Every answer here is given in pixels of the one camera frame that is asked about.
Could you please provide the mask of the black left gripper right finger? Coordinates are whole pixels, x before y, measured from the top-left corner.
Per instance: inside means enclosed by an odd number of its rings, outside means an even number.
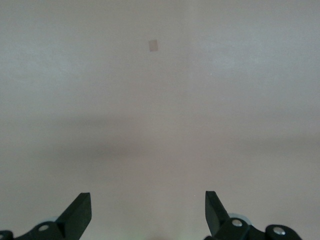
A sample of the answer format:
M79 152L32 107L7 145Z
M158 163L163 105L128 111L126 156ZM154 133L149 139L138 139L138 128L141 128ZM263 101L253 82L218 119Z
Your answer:
M268 225L264 231L256 229L240 214L227 213L215 191L205 192L205 219L210 231L206 240L301 240L292 228Z

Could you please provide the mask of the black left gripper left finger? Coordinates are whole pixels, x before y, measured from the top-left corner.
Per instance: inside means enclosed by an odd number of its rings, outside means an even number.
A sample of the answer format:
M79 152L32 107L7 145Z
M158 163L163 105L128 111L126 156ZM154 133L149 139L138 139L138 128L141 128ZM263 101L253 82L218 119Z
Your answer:
M91 194L80 193L54 221L39 223L27 233L15 237L2 230L2 240L79 240L92 220Z

